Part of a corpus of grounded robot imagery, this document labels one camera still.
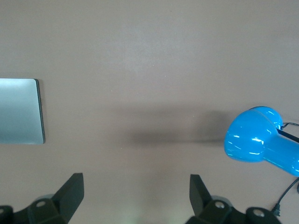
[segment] power cord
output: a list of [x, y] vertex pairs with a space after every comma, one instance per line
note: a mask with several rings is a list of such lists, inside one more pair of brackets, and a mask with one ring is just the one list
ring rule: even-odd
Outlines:
[[293, 123], [293, 122], [283, 123], [283, 126], [281, 126], [280, 130], [283, 130], [288, 125], [299, 126], [299, 124], [296, 124], [296, 123]]
[[271, 210], [271, 212], [275, 215], [275, 216], [280, 216], [280, 201], [281, 199], [283, 199], [283, 197], [285, 196], [285, 194], [295, 185], [295, 183], [297, 183], [299, 181], [299, 177], [284, 191], [284, 193], [280, 196], [279, 200], [277, 201], [277, 203], [275, 204], [275, 206], [273, 207], [273, 209]]

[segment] blue desk lamp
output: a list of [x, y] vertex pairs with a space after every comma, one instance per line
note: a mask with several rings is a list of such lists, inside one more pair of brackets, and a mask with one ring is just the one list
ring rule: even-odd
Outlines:
[[277, 111], [266, 106], [251, 108], [230, 125], [224, 140], [225, 152], [239, 161], [266, 160], [299, 176], [299, 139], [282, 129]]

